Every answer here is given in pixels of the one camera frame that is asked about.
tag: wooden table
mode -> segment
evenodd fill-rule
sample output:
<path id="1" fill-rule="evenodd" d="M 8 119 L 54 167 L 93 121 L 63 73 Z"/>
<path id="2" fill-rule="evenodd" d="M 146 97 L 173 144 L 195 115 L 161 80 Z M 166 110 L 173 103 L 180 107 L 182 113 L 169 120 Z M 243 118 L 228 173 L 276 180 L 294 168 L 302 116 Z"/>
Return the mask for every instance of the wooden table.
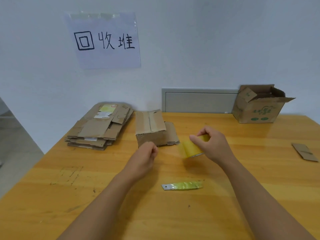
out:
<path id="1" fill-rule="evenodd" d="M 320 125 L 293 115 L 281 115 L 273 124 L 239 124 L 231 114 L 163 117 L 174 123 L 180 141 L 204 125 L 224 133 L 241 163 L 320 239 L 320 163 L 301 159 L 291 146 L 304 143 L 320 159 Z M 67 147 L 61 139 L 1 199 L 0 238 L 56 239 L 136 149 L 135 118 L 104 152 Z M 204 181 L 202 189 L 161 187 L 197 180 Z M 204 155 L 182 160 L 174 145 L 159 148 L 154 170 L 127 195 L 112 239 L 252 238 L 223 171 Z"/>

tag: person's left arm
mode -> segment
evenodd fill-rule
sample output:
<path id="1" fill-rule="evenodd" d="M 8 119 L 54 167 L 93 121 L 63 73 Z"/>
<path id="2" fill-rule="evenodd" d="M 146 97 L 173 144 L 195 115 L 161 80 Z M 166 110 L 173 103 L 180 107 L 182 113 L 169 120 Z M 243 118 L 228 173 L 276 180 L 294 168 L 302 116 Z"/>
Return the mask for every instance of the person's left arm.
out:
<path id="1" fill-rule="evenodd" d="M 153 167 L 158 148 L 153 142 L 144 143 L 129 159 L 124 169 L 68 226 L 58 240 L 103 239 L 110 231 L 126 194 L 135 182 Z"/>

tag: floor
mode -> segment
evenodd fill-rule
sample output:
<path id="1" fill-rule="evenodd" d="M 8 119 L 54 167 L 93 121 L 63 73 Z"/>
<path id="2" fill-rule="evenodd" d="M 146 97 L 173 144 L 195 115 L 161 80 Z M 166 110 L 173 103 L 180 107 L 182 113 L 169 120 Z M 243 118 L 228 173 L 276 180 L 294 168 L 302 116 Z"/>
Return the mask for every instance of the floor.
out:
<path id="1" fill-rule="evenodd" d="M 12 116 L 11 112 L 1 116 Z M 43 156 L 17 119 L 0 118 L 0 198 Z"/>

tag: person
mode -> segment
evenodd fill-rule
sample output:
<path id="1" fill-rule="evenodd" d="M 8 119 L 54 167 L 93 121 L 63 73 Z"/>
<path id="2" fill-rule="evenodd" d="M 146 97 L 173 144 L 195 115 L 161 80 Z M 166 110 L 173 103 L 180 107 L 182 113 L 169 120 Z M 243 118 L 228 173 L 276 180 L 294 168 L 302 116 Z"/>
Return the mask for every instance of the person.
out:
<path id="1" fill-rule="evenodd" d="M 210 135 L 208 142 L 198 138 L 204 134 Z M 205 126 L 197 135 L 190 135 L 190 140 L 223 169 L 256 239 L 315 239 L 237 160 L 222 133 Z M 126 194 L 152 169 L 157 154 L 154 143 L 144 143 L 58 240 L 104 239 Z"/>

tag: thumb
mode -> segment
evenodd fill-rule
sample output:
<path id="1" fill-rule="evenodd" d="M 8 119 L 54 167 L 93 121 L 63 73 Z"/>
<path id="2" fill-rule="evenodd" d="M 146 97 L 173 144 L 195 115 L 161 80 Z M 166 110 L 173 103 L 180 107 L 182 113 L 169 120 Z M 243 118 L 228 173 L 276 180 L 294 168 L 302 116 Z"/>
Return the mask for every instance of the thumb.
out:
<path id="1" fill-rule="evenodd" d="M 195 145 L 197 145 L 198 147 L 200 147 L 200 149 L 203 149 L 206 142 L 201 140 L 199 137 L 195 136 L 195 135 L 190 135 L 189 136 L 190 141 L 192 141 Z"/>

